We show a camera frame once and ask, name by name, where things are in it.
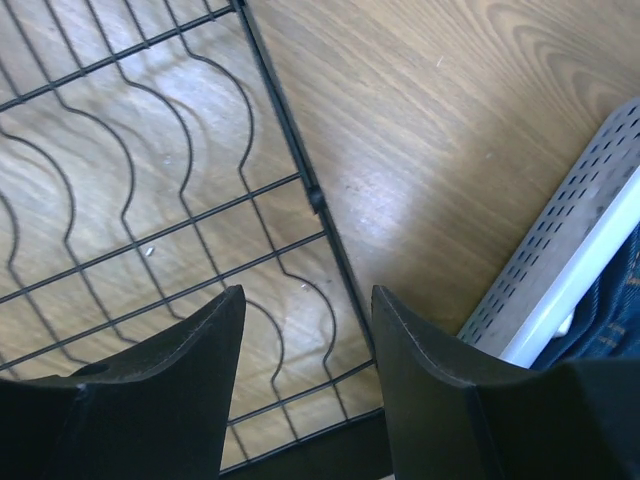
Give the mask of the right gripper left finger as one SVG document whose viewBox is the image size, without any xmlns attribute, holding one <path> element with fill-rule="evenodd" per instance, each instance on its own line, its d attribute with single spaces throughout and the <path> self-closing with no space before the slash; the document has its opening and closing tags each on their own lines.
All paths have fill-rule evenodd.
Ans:
<svg viewBox="0 0 640 480">
<path fill-rule="evenodd" d="M 1 384 L 5 479 L 215 479 L 246 313 L 232 286 L 69 376 Z"/>
</svg>

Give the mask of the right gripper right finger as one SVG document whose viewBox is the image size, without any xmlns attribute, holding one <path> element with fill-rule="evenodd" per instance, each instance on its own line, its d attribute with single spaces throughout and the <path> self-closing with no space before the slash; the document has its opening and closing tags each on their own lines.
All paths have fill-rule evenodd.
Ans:
<svg viewBox="0 0 640 480">
<path fill-rule="evenodd" d="M 639 364 L 537 372 L 421 319 L 383 286 L 371 329 L 399 479 L 635 479 Z"/>
</svg>

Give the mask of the black wire dish rack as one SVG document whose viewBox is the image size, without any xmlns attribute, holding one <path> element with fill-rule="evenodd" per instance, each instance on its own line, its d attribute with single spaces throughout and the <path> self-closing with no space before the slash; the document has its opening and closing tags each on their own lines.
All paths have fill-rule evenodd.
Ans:
<svg viewBox="0 0 640 480">
<path fill-rule="evenodd" d="M 245 1 L 1 5 L 1 384 L 69 376 L 226 289 L 215 479 L 377 479 L 359 288 Z"/>
</svg>

